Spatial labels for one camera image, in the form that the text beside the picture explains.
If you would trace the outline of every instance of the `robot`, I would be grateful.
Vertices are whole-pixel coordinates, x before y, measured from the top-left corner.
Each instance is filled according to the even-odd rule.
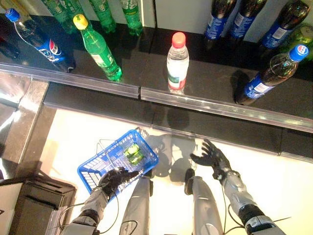
[[[191,154],[191,159],[200,165],[213,168],[213,178],[219,180],[233,211],[242,221],[248,235],[286,235],[277,225],[259,209],[237,171],[232,170],[226,156],[209,140],[202,144],[202,156]],[[61,235],[99,235],[97,225],[103,218],[103,210],[115,195],[117,187],[138,172],[128,172],[120,167],[109,171],[101,178],[81,209],[81,214],[64,228]],[[149,196],[153,184],[150,175],[141,177],[128,202],[120,235],[149,234]],[[214,196],[203,181],[195,176],[192,169],[185,174],[184,191],[194,197],[193,235],[223,235],[222,223]]]

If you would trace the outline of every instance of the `white floor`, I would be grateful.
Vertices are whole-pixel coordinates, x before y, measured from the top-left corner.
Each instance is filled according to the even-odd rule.
[[[94,156],[99,139],[106,139],[102,143],[107,146],[136,127],[137,125],[110,118],[58,110],[41,156],[41,170],[52,178],[75,185],[75,203],[84,202],[89,194],[77,174],[77,167]],[[191,152],[201,153],[202,140],[189,140],[150,128],[143,129],[150,134],[149,145],[160,148],[158,154],[161,162],[152,179],[154,194],[150,198],[150,235],[191,235],[193,198],[184,194],[183,183],[179,182],[183,179],[185,170],[191,166],[196,169],[196,175],[202,176],[210,186],[224,224],[224,201],[220,183],[212,178],[213,171],[210,167],[191,165],[189,159]],[[240,172],[249,193],[267,216],[273,220],[291,216],[290,219],[277,222],[287,235],[313,234],[312,163],[218,141],[214,144],[228,157],[232,168]],[[118,196],[118,220],[107,235],[119,233],[134,186],[135,182]],[[71,218],[75,218],[79,211],[79,207],[75,208]],[[98,226],[101,232],[114,222],[116,213],[117,203],[114,199],[106,207],[104,219]],[[228,216],[226,231],[235,226]],[[246,233],[243,229],[235,229],[228,234]]]

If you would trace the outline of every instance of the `blue bottle cap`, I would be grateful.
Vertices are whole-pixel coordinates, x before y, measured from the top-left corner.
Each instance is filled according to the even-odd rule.
[[[290,52],[289,57],[293,61],[300,62],[309,54],[309,49],[306,45],[298,44]]]
[[[11,21],[11,22],[16,22],[20,18],[20,14],[14,9],[14,8],[9,8],[5,12],[5,16]]]

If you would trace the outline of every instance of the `cable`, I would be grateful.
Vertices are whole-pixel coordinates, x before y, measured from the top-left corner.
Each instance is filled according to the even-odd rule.
[[[83,202],[83,203],[79,203],[79,204],[75,204],[75,205],[69,206],[69,207],[66,208],[64,211],[62,211],[61,214],[59,215],[59,218],[58,218],[58,224],[59,224],[59,226],[56,227],[56,228],[60,228],[60,230],[63,231],[63,228],[62,228],[62,227],[66,226],[66,225],[68,225],[68,224],[61,225],[61,217],[62,217],[62,215],[63,215],[66,211],[68,211],[69,209],[71,209],[71,208],[73,208],[73,207],[81,206],[81,205],[83,205],[83,204],[84,204],[84,202]]]
[[[128,234],[128,235],[132,235],[132,234],[135,232],[135,230],[136,230],[136,228],[137,228],[137,226],[138,226],[138,222],[135,221],[135,220],[123,221],[123,223],[128,223],[128,222],[134,222],[134,223],[136,224],[136,226],[133,228],[132,232],[131,232],[130,234]]]
[[[227,234],[227,233],[229,233],[230,231],[232,231],[232,230],[234,230],[234,229],[244,229],[244,228],[241,227],[241,226],[234,227],[234,228],[228,230],[226,233],[224,233],[224,235]]]
[[[221,186],[222,186],[222,193],[223,193],[223,198],[224,198],[224,206],[225,206],[225,220],[224,220],[224,230],[223,230],[223,234],[225,234],[227,211],[226,211],[226,200],[225,200],[225,194],[224,194],[223,185],[221,184]]]
[[[230,204],[228,205],[228,214],[230,215],[230,217],[234,220],[234,222],[236,223],[236,224],[238,224],[239,226],[241,226],[242,228],[244,228],[244,226],[242,225],[242,224],[240,224],[239,222],[237,222],[235,219],[234,219],[234,217],[231,215],[231,213],[230,213],[230,210],[229,210],[229,208],[230,208]]]
[[[278,222],[278,221],[282,221],[282,220],[290,219],[290,218],[291,218],[291,216],[290,216],[290,217],[283,218],[283,219],[277,219],[277,220],[274,220],[273,222]]]
[[[115,221],[113,222],[113,224],[112,224],[107,230],[105,230],[104,232],[102,232],[102,233],[100,233],[100,234],[104,234],[104,233],[106,233],[107,231],[109,231],[109,230],[114,226],[115,222],[117,221],[118,212],[119,212],[119,203],[118,203],[118,198],[117,198],[117,195],[116,195],[115,191],[114,191],[114,195],[115,195],[116,200],[117,200],[117,214],[116,214]]]

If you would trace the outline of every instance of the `silver metal leg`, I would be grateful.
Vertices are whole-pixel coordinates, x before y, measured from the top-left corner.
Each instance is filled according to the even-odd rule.
[[[149,234],[149,196],[150,178],[143,176],[138,180],[128,201],[119,232],[120,235]]]
[[[193,235],[222,235],[222,223],[214,196],[202,177],[194,176],[192,194],[194,195]]]

